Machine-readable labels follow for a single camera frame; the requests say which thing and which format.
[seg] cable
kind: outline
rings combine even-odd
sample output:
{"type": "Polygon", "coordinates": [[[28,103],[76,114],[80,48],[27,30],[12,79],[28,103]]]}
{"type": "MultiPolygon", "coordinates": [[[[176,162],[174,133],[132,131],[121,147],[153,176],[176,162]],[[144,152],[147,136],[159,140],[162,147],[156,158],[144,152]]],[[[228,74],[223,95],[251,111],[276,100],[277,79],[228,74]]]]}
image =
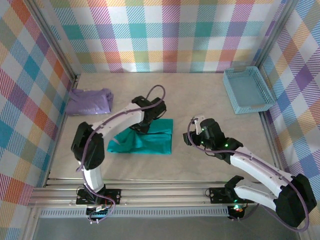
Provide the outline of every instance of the cable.
{"type": "Polygon", "coordinates": [[[82,159],[81,159],[81,163],[80,163],[80,166],[76,169],[76,172],[79,172],[84,164],[85,164],[85,159],[86,159],[86,155],[87,155],[87,151],[88,151],[88,146],[89,146],[89,143],[92,139],[92,137],[94,136],[94,134],[100,130],[102,128],[102,126],[106,125],[107,123],[109,123],[110,121],[116,119],[117,117],[123,115],[123,114],[129,114],[129,113],[132,113],[132,112],[136,112],[136,111],[141,111],[141,110],[146,110],[146,109],[151,109],[151,108],[154,108],[156,106],[158,106],[165,98],[166,96],[166,89],[162,86],[162,85],[154,85],[150,91],[148,92],[147,94],[147,97],[149,97],[150,93],[156,88],[156,87],[160,87],[162,88],[163,90],[163,95],[162,95],[162,98],[156,102],[155,104],[152,104],[150,106],[144,106],[144,107],[139,107],[139,108],[135,108],[135,109],[130,109],[130,110],[127,110],[127,111],[122,111],[122,112],[119,112],[115,115],[113,115],[112,117],[108,118],[106,121],[104,121],[101,125],[99,125],[95,130],[93,130],[93,132],[90,134],[90,136],[88,137],[86,143],[85,143],[85,146],[84,146],[84,149],[83,149],[83,154],[82,154],[82,159]]]}
{"type": "MultiPolygon", "coordinates": [[[[111,209],[110,211],[108,210],[108,214],[105,215],[103,218],[100,218],[99,220],[98,220],[98,219],[96,220],[96,223],[99,224],[100,222],[102,222],[103,220],[105,220],[107,217],[109,217],[109,215],[111,215],[111,214],[114,212],[114,210],[115,210],[115,208],[116,208],[116,202],[115,202],[115,200],[113,200],[111,197],[103,196],[103,195],[101,195],[101,194],[96,193],[95,191],[93,191],[93,190],[91,189],[91,187],[89,186],[89,184],[87,183],[84,170],[85,170],[85,168],[83,168],[83,170],[82,170],[82,177],[83,177],[84,185],[85,185],[85,187],[90,191],[90,193],[96,195],[97,197],[100,197],[100,198],[103,198],[103,199],[106,199],[106,200],[109,200],[109,201],[112,202],[112,209],[111,209]]],[[[91,219],[91,215],[89,215],[89,218],[88,218],[88,219],[90,220],[91,223],[94,222],[94,221],[91,219]]]]}
{"type": "Polygon", "coordinates": [[[85,189],[83,186],[79,186],[76,190],[75,190],[75,194],[79,197],[81,197],[78,192],[79,192],[79,189],[85,189]]]}
{"type": "Polygon", "coordinates": [[[164,110],[163,113],[160,116],[156,117],[154,120],[158,120],[158,119],[162,118],[165,115],[166,111],[167,111],[167,109],[164,110]]]}
{"type": "MultiPolygon", "coordinates": [[[[87,151],[88,151],[88,146],[89,146],[89,143],[92,139],[92,137],[94,136],[94,134],[100,130],[102,128],[102,126],[106,125],[107,123],[109,123],[110,121],[116,119],[117,117],[123,115],[123,114],[129,114],[129,113],[132,113],[132,112],[136,112],[136,111],[142,111],[142,110],[146,110],[146,109],[151,109],[151,108],[154,108],[156,106],[158,106],[165,98],[166,96],[166,89],[162,86],[162,85],[154,85],[150,91],[148,92],[147,96],[146,96],[146,99],[149,97],[149,95],[151,94],[151,92],[156,88],[156,87],[160,87],[162,88],[163,90],[163,95],[161,97],[161,99],[156,102],[155,104],[152,104],[150,106],[145,106],[145,107],[139,107],[139,108],[135,108],[135,109],[130,109],[130,110],[127,110],[127,111],[122,111],[122,112],[119,112],[115,115],[113,115],[112,117],[108,118],[106,121],[104,121],[101,125],[99,125],[95,130],[93,130],[93,132],[90,134],[90,136],[88,137],[86,143],[85,143],[85,146],[84,146],[84,149],[83,149],[83,154],[82,154],[82,159],[81,159],[81,162],[80,162],[80,166],[76,169],[76,172],[79,172],[79,171],[82,171],[82,177],[83,177],[83,181],[84,181],[84,185],[85,187],[94,195],[96,195],[97,197],[100,197],[100,198],[104,198],[106,200],[109,200],[112,202],[112,209],[110,211],[108,211],[108,214],[106,216],[104,216],[103,218],[101,219],[97,219],[96,220],[96,223],[100,223],[102,222],[103,220],[105,220],[109,215],[111,215],[113,213],[113,211],[115,210],[116,208],[116,202],[108,197],[108,196],[103,196],[103,195],[100,195],[98,193],[96,193],[94,190],[91,189],[91,187],[89,186],[89,184],[87,183],[87,180],[86,180],[86,176],[85,176],[85,173],[84,173],[84,170],[85,170],[85,167],[84,167],[84,163],[85,163],[85,159],[86,159],[86,155],[87,155],[87,151]]],[[[94,221],[91,219],[91,215],[89,215],[89,221],[90,223],[92,224],[94,221]]]]}
{"type": "MultiPolygon", "coordinates": [[[[109,209],[109,208],[111,208],[111,206],[113,205],[112,203],[111,203],[111,205],[110,206],[107,206],[107,199],[105,200],[105,208],[102,208],[100,211],[104,211],[104,210],[106,210],[106,209],[109,209]]],[[[92,220],[92,218],[91,218],[91,216],[92,216],[92,214],[96,214],[96,213],[99,213],[100,211],[95,211],[95,212],[91,212],[91,213],[89,213],[89,217],[87,217],[86,219],[88,219],[89,220],[89,222],[92,224],[94,221],[92,220]]]]}
{"type": "Polygon", "coordinates": [[[205,190],[204,195],[205,195],[207,198],[210,198],[210,196],[207,195],[207,191],[208,191],[208,190],[209,190],[209,188],[207,188],[207,189],[205,190]]]}
{"type": "Polygon", "coordinates": [[[216,157],[215,155],[210,155],[208,153],[205,152],[205,155],[209,156],[209,157],[216,157]]]}
{"type": "Polygon", "coordinates": [[[188,128],[187,128],[187,136],[188,136],[188,139],[190,141],[190,143],[192,144],[192,146],[194,146],[196,149],[199,149],[200,151],[202,152],[205,152],[205,153],[213,153],[213,154],[221,154],[221,153],[232,153],[232,154],[238,154],[238,155],[241,155],[245,158],[249,158],[250,160],[262,165],[264,168],[268,169],[269,171],[273,172],[274,174],[276,174],[277,176],[279,177],[282,177],[282,179],[296,192],[301,204],[302,204],[302,207],[303,207],[303,210],[304,210],[304,215],[305,215],[305,225],[303,228],[301,229],[297,229],[295,227],[292,227],[288,224],[286,224],[282,219],[280,219],[278,216],[274,215],[273,213],[271,214],[275,219],[277,219],[282,225],[284,225],[286,228],[296,232],[296,233],[301,233],[301,232],[304,232],[308,229],[309,227],[309,223],[310,223],[310,219],[309,219],[309,213],[308,213],[308,208],[307,208],[307,205],[304,201],[304,198],[301,196],[300,192],[297,190],[297,188],[288,180],[286,179],[284,176],[282,176],[279,172],[277,172],[276,170],[274,170],[272,167],[268,166],[267,164],[265,164],[264,162],[256,159],[255,157],[253,156],[250,156],[248,154],[245,154],[243,152],[239,152],[239,151],[234,151],[234,150],[216,150],[216,151],[213,151],[213,150],[204,150],[200,147],[198,147],[197,145],[195,145],[195,143],[192,141],[192,138],[191,138],[191,135],[190,135],[190,126],[191,124],[194,123],[195,120],[198,120],[198,118],[194,118],[192,119],[189,124],[188,124],[188,128]]]}

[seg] folded cloth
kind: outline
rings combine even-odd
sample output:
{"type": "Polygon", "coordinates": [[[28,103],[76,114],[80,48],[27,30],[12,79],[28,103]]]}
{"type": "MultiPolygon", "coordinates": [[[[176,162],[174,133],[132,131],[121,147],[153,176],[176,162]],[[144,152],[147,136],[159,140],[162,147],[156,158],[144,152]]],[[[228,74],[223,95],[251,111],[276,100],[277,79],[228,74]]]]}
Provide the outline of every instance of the folded cloth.
{"type": "Polygon", "coordinates": [[[111,111],[114,95],[107,88],[88,90],[73,88],[66,106],[67,115],[108,114],[111,111]]]}
{"type": "Polygon", "coordinates": [[[107,151],[126,154],[169,155],[172,149],[173,119],[154,120],[147,134],[138,133],[130,128],[120,132],[109,142],[107,151]]]}

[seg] purple cloth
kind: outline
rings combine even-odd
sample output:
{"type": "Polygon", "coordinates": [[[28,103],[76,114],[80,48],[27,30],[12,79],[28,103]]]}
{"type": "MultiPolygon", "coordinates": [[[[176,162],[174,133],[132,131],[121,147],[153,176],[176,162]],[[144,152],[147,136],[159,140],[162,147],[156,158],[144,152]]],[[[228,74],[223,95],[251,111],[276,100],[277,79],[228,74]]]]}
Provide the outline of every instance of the purple cloth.
{"type": "Polygon", "coordinates": [[[88,90],[73,88],[66,106],[67,115],[108,114],[111,111],[114,95],[110,89],[88,90]]]}

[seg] vent grille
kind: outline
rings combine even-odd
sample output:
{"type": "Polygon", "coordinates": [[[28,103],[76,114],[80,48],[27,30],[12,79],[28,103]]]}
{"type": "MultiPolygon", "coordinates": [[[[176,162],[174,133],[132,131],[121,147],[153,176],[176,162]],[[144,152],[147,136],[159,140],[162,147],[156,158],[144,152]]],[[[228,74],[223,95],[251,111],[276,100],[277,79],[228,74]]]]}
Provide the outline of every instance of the vent grille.
{"type": "MultiPolygon", "coordinates": [[[[44,208],[41,218],[77,218],[86,215],[85,208],[44,208]]],[[[225,206],[213,207],[117,207],[111,217],[225,217],[225,206]]]]}

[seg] gray floor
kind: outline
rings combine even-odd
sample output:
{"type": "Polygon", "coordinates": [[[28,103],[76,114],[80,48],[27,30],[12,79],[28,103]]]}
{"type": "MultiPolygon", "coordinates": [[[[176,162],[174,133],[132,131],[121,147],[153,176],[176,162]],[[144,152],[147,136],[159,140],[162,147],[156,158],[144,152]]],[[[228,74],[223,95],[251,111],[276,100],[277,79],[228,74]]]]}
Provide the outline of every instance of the gray floor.
{"type": "Polygon", "coordinates": [[[226,217],[114,217],[90,225],[85,218],[40,218],[34,240],[296,240],[262,208],[242,222],[226,217]]]}

